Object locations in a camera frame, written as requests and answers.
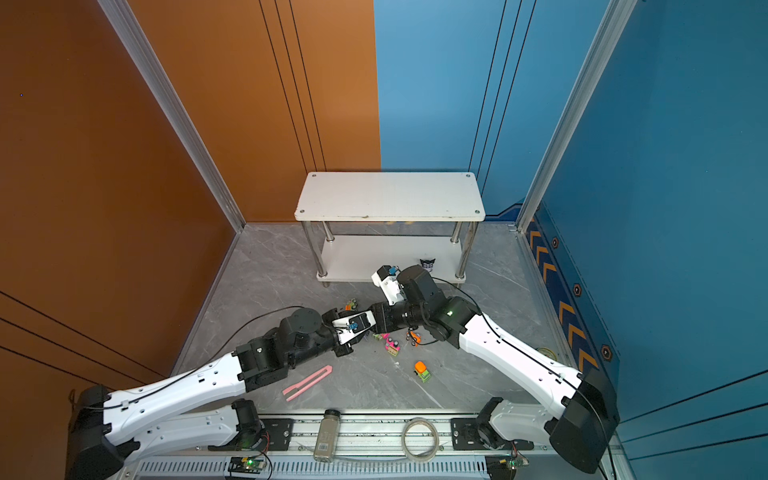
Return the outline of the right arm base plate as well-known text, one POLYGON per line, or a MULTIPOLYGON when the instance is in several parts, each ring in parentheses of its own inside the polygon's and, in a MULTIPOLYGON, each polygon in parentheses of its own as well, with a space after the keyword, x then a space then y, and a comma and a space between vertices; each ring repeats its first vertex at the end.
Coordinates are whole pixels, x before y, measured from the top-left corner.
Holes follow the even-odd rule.
POLYGON ((477 418, 452 418, 450 420, 451 441, 456 451, 469 450, 523 450, 535 448, 532 441, 515 439, 505 440, 490 425, 477 418))

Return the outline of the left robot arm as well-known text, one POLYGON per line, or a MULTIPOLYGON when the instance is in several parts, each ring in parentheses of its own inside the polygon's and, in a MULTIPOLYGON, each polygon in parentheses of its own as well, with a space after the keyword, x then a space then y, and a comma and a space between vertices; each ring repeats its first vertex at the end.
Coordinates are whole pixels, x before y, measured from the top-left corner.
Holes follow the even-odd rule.
POLYGON ((105 479, 140 449, 143 431, 205 404, 282 380, 296 366, 325 352, 345 355, 378 322, 371 310, 339 317, 300 308, 264 335, 186 373, 129 390, 90 387, 74 403, 65 476, 105 479))

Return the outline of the black purple robot toy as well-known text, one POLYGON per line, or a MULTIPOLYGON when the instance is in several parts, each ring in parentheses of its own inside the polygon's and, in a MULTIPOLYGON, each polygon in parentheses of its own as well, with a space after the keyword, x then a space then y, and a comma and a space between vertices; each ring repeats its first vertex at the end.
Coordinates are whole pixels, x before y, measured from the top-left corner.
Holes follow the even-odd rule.
POLYGON ((428 272, 432 272, 435 266, 435 258, 422 258, 419 260, 420 266, 428 272))

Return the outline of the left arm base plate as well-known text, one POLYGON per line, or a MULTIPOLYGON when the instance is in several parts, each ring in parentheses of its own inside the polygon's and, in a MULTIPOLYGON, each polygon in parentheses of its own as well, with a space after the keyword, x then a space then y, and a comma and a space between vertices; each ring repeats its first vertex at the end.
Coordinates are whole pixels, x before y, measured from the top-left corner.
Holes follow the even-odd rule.
POLYGON ((268 418, 245 426, 238 425, 233 439, 220 446, 210 445, 209 451, 287 451, 293 432, 294 420, 268 418))

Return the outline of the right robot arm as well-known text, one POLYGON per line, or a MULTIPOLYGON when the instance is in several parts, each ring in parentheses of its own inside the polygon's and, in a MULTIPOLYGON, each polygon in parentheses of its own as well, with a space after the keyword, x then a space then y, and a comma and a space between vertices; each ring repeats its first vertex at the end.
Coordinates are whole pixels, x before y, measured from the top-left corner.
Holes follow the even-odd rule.
POLYGON ((581 372, 546 357, 493 322, 469 294, 446 295, 419 265, 384 265, 372 281, 385 295, 371 307, 378 332, 423 327, 436 341, 487 362, 543 407, 542 429, 563 460, 587 474, 600 470, 620 420, 616 391, 602 371, 581 372))

